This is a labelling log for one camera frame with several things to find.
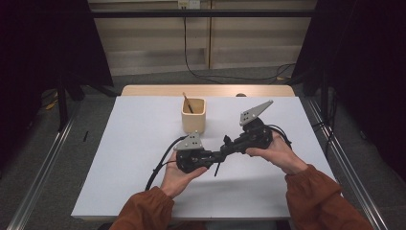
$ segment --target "rust-colored jacket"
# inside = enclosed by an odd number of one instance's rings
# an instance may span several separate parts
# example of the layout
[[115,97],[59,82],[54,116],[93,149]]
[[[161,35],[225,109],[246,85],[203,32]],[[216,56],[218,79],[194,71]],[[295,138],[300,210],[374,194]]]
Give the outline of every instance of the rust-colored jacket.
[[[285,180],[287,205],[298,230],[372,229],[340,196],[340,186],[313,166],[296,175],[287,175]],[[157,187],[138,193],[128,200],[110,229],[167,229],[173,204]]]

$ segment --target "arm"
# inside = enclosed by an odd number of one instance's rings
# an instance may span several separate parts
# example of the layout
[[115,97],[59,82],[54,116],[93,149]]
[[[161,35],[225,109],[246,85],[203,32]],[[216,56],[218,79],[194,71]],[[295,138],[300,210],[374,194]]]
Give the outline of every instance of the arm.
[[286,173],[286,199],[295,226],[301,229],[372,229],[340,196],[341,188],[328,176],[307,165],[281,136],[273,133],[268,149],[247,149]]
[[176,163],[176,151],[172,154],[165,170],[161,188],[133,195],[110,230],[120,229],[167,229],[171,219],[173,198],[179,196],[188,184],[207,169],[199,168],[191,173],[180,171]]

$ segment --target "pen holder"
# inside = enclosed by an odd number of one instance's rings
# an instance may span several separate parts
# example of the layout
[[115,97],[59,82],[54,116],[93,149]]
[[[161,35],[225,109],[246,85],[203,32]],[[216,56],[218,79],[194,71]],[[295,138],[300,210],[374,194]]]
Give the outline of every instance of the pen holder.
[[204,99],[188,99],[182,104],[182,126],[186,133],[197,131],[203,133],[206,126],[206,100]]

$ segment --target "white table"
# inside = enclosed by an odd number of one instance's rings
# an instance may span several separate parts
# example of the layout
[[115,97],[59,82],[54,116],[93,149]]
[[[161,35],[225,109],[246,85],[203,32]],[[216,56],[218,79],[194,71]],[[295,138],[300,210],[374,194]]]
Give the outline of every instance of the white table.
[[[239,113],[270,99],[260,118],[281,127],[305,162],[333,178],[299,98],[204,97],[207,125],[201,139],[206,150],[218,150],[225,134],[242,132]],[[120,97],[101,139],[92,167],[72,213],[86,220],[112,220],[128,198],[141,192],[163,153],[179,136],[182,97]],[[195,179],[175,199],[173,219],[288,219],[284,173],[269,162],[235,153]],[[152,186],[159,186],[164,169]]]

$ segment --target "person's left hand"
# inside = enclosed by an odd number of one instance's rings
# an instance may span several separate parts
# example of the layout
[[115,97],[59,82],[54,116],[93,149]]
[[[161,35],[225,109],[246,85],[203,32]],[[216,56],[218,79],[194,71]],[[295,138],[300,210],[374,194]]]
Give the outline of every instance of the person's left hand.
[[193,179],[197,178],[207,170],[206,167],[201,167],[191,173],[182,172],[176,166],[176,151],[173,152],[169,161],[173,162],[167,163],[164,180],[161,184],[161,190],[171,198],[180,195]]

